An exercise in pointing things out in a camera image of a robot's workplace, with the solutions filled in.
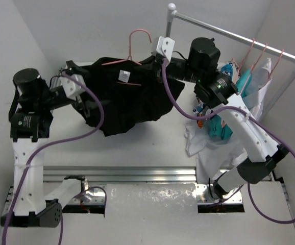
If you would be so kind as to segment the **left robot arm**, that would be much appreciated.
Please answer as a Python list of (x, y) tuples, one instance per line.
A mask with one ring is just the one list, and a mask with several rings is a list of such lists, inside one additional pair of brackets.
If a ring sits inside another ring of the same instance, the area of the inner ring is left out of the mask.
[(84, 75), (67, 70), (72, 79), (49, 88), (39, 71), (26, 68), (12, 79), (15, 96), (9, 112), (10, 137), (14, 151), (13, 210), (1, 216), (0, 225), (9, 227), (55, 228), (70, 194), (81, 191), (81, 177), (67, 176), (49, 195), (43, 193), (42, 146), (50, 137), (52, 111), (76, 101), (84, 92)]

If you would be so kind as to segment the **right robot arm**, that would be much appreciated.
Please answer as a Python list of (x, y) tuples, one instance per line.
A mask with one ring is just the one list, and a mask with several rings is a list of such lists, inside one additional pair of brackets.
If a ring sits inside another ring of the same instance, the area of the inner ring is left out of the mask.
[(207, 83), (197, 82), (194, 88), (198, 98), (212, 110), (202, 119), (219, 115), (248, 154), (237, 167), (213, 182), (213, 192), (222, 198), (236, 187), (260, 182), (288, 155), (289, 149), (255, 120), (233, 82), (221, 74), (212, 75), (211, 79)]

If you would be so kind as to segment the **black shirt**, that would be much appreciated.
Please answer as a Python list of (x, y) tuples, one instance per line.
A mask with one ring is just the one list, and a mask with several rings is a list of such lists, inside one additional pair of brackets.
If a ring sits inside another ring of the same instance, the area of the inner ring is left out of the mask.
[(88, 66), (67, 61), (103, 105), (105, 117), (100, 130), (104, 136), (126, 133), (136, 124), (157, 121), (172, 110), (163, 83), (151, 69), (153, 61), (154, 56), (138, 64), (109, 57)]

